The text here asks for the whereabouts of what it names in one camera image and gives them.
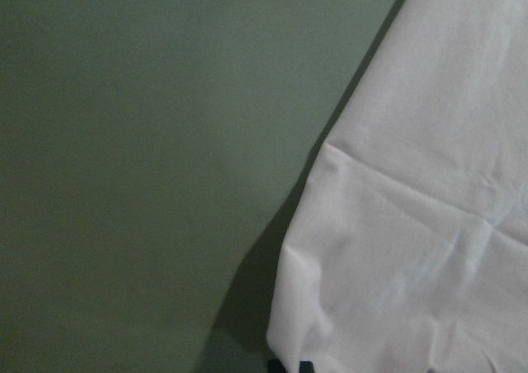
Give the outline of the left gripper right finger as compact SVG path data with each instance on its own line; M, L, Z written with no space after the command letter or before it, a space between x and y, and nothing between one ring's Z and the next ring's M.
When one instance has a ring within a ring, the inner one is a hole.
M299 373L314 373L314 364L311 361L300 361Z

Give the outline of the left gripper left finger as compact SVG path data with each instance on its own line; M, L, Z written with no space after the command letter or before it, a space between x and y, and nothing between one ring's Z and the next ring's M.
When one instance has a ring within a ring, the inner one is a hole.
M279 359L273 358L267 362L268 373L287 373L287 370Z

